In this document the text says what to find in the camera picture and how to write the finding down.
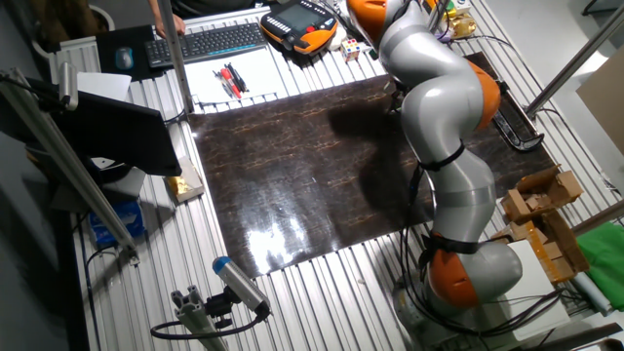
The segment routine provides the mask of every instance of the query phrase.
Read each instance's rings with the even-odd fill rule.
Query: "pen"
[[[232,89],[232,92],[234,92],[236,98],[242,98],[241,92],[238,90],[238,88],[236,88],[236,84],[234,84],[234,80],[232,79],[232,74],[230,74],[230,71],[227,68],[221,68],[221,76],[225,79],[229,87]]]
[[[234,69],[234,66],[232,66],[232,63],[230,62],[226,64],[225,68],[229,69],[230,72],[232,73],[232,76],[234,78],[234,83],[236,83],[238,90],[240,90],[241,92],[248,92],[247,86],[245,85],[245,81],[243,80],[243,78],[241,78],[241,75],[238,74],[238,71]]]
[[[216,79],[218,79],[218,81],[221,82],[221,87],[223,87],[223,90],[227,93],[227,95],[230,98],[234,98],[234,96],[232,95],[232,90],[227,86],[227,83],[225,83],[225,79],[221,76],[221,74],[214,72],[214,71],[213,73]]]

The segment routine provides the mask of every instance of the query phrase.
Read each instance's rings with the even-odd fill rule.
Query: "blue cap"
[[[214,259],[213,262],[213,271],[216,275],[218,275],[218,272],[221,271],[221,269],[223,269],[223,267],[225,267],[225,265],[228,262],[231,262],[232,260],[230,259],[230,257],[228,256],[222,256],[222,257],[217,257]]]

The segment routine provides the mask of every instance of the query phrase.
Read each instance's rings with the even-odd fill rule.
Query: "keyboard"
[[[220,59],[258,49],[266,44],[258,23],[227,26],[180,37],[184,62]],[[172,67],[169,46],[165,40],[145,43],[151,68]]]

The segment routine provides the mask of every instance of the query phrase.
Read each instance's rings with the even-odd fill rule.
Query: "small toy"
[[[352,59],[357,59],[360,55],[360,44],[355,39],[349,39],[342,42],[340,45],[340,52],[345,62]]]

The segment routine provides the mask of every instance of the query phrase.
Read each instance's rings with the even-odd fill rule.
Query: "computer mouse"
[[[115,52],[115,65],[121,70],[129,70],[134,67],[133,50],[127,47],[117,49]]]

